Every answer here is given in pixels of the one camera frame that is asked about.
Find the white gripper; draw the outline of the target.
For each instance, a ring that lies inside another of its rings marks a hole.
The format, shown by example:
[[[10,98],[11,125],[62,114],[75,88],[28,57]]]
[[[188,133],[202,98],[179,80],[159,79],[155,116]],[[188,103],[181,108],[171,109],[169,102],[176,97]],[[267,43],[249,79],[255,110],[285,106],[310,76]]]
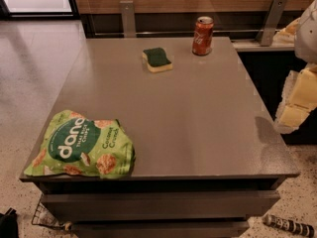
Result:
[[[309,63],[317,62],[317,0],[273,37],[275,44],[293,44],[295,55]],[[286,77],[274,120],[274,129],[290,134],[317,108],[317,64],[308,64],[300,72]]]

